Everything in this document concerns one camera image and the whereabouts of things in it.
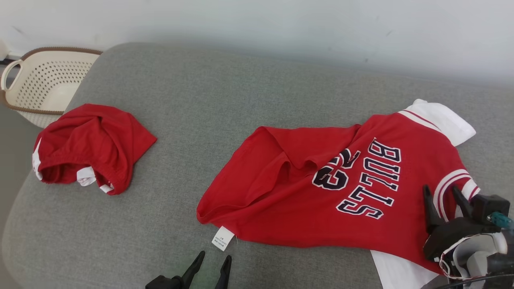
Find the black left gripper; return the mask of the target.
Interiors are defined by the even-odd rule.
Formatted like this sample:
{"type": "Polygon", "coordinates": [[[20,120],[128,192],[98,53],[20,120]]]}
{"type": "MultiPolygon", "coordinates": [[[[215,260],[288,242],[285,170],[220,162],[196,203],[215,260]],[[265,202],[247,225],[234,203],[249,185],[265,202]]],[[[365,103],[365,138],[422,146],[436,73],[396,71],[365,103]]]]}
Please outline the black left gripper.
{"type": "MultiPolygon", "coordinates": [[[[146,289],[189,289],[195,275],[199,272],[201,265],[204,261],[205,251],[201,251],[192,264],[188,267],[182,276],[174,276],[173,278],[167,278],[163,275],[159,275],[150,281],[145,288],[146,289]]],[[[215,289],[228,289],[231,265],[233,258],[228,255],[226,256],[224,263],[220,269],[220,278],[218,279],[215,289]]]]}

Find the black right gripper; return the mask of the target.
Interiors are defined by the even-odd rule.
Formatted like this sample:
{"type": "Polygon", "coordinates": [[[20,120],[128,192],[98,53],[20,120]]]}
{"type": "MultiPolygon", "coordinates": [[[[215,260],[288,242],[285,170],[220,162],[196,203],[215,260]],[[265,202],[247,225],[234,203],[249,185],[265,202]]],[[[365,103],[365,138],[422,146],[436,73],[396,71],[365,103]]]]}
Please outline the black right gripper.
{"type": "Polygon", "coordinates": [[[440,258],[443,252],[464,237],[500,232],[500,227],[473,220],[473,207],[457,186],[451,188],[457,205],[453,220],[445,222],[435,208],[428,185],[422,189],[426,232],[428,239],[423,245],[424,257],[429,261],[440,258]]]}

